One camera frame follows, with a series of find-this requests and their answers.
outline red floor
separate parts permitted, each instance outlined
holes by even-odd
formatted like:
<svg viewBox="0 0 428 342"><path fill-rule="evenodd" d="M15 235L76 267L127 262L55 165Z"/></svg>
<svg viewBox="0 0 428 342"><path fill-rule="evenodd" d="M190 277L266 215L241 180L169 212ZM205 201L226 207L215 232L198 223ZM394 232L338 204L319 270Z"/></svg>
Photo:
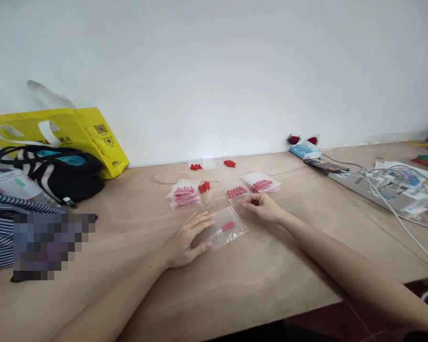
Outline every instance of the red floor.
<svg viewBox="0 0 428 342"><path fill-rule="evenodd" d="M418 296L428 290L428 287L419 281L406 284L406 287ZM342 342L395 341L387 325L352 298L287 320L292 325L337 338Z"/></svg>

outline fingers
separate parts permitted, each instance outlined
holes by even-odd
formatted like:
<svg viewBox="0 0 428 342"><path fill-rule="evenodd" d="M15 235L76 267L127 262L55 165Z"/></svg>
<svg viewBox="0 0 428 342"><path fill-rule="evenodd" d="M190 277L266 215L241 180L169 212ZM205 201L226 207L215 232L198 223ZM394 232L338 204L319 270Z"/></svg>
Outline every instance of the fingers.
<svg viewBox="0 0 428 342"><path fill-rule="evenodd" d="M191 249L188 253L189 257L193 260L197 256L199 256L200 254L203 254L204 252L206 252L212 246L213 246L213 244L211 241L205 241L205 242L199 244L197 247Z"/></svg>
<svg viewBox="0 0 428 342"><path fill-rule="evenodd" d="M194 217L195 217L195 215L196 215L196 212L194 212L192 215L191 215L191 217L189 217L182 225L183 226L185 226L186 225L186 223L188 222L188 221L190 221L191 219L193 219Z"/></svg>
<svg viewBox="0 0 428 342"><path fill-rule="evenodd" d="M195 222L200 217L206 216L207 214L208 214L208 212L205 211L204 213L201 213L201 214L198 214L198 215L192 215L191 217L189 217L189 219L186 222L184 222L183 226L190 225L190 224L192 224L192 222Z"/></svg>
<svg viewBox="0 0 428 342"><path fill-rule="evenodd" d="M252 201L255 201L255 200L260 201L260 198L262 198L262 195L263 194L261 194L261 193L250 194L249 196L246 197L246 199L243 201L243 203L244 202L251 203Z"/></svg>
<svg viewBox="0 0 428 342"><path fill-rule="evenodd" d="M206 215L206 214L195 216L195 218L186 225L187 230L190 230L193 227L196 227L197 225L199 225L202 222L209 221L212 218L213 217L211 215Z"/></svg>
<svg viewBox="0 0 428 342"><path fill-rule="evenodd" d="M243 203L243 207L245 207L247 210L254 212L254 213L257 213L258 209L259 209L258 206L253 205L251 203Z"/></svg>
<svg viewBox="0 0 428 342"><path fill-rule="evenodd" d="M209 220L206 222L202 222L199 225L196 225L190 230L190 233L193 234L193 238L195 238L198 234L200 234L206 228L212 226L215 223L214 220Z"/></svg>

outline black backpack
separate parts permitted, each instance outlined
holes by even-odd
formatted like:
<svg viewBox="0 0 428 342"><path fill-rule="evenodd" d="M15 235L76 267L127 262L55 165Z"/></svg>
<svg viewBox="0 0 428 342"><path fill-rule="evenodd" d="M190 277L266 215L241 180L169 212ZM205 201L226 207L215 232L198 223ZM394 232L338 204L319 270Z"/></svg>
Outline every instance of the black backpack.
<svg viewBox="0 0 428 342"><path fill-rule="evenodd" d="M18 151L14 160L3 159ZM98 174L103 164L92 154L73 148L41 146L5 147L0 163L23 170L60 204L64 197L79 202L100 192L105 186Z"/></svg>

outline small plastic bag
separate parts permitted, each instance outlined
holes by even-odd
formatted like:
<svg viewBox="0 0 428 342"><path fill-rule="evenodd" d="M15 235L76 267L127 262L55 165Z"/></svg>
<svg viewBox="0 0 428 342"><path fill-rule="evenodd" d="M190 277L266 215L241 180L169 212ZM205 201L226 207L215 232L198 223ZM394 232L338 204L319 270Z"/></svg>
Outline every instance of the small plastic bag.
<svg viewBox="0 0 428 342"><path fill-rule="evenodd" d="M171 192L167 197L189 198L195 197L198 193L198 185L200 180L188 180L181 178L175 185L172 186Z"/></svg>
<svg viewBox="0 0 428 342"><path fill-rule="evenodd" d="M236 167L236 162L234 161L234 159L232 157L222 157L219 158L221 160L222 166L221 168L235 168Z"/></svg>
<svg viewBox="0 0 428 342"><path fill-rule="evenodd" d="M196 159L187 162L187 171L193 170L203 170L204 169L204 159Z"/></svg>
<svg viewBox="0 0 428 342"><path fill-rule="evenodd" d="M190 207L200 203L201 203L200 196L195 196L191 198L174 197L174 198L171 198L170 209L174 210L174 209L183 208L183 207Z"/></svg>
<svg viewBox="0 0 428 342"><path fill-rule="evenodd" d="M219 180L220 186L230 203L241 202L251 194L245 183L240 180Z"/></svg>
<svg viewBox="0 0 428 342"><path fill-rule="evenodd" d="M281 182L261 172L252 172L240 177L254 192L276 192L281 188Z"/></svg>
<svg viewBox="0 0 428 342"><path fill-rule="evenodd" d="M192 241L192 248L205 241L211 241L212 249L218 249L232 242L247 232L246 226L241 222L232 207L227 207L213 214L215 224L206 228Z"/></svg>

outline red rubber bulb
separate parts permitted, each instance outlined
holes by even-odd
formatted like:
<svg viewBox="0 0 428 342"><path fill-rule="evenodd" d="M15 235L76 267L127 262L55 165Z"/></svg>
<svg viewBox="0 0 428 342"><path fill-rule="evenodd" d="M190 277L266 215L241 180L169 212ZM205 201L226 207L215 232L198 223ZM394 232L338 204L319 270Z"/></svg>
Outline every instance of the red rubber bulb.
<svg viewBox="0 0 428 342"><path fill-rule="evenodd" d="M229 230L234 227L233 221L228 222L225 226L222 227L222 231Z"/></svg>

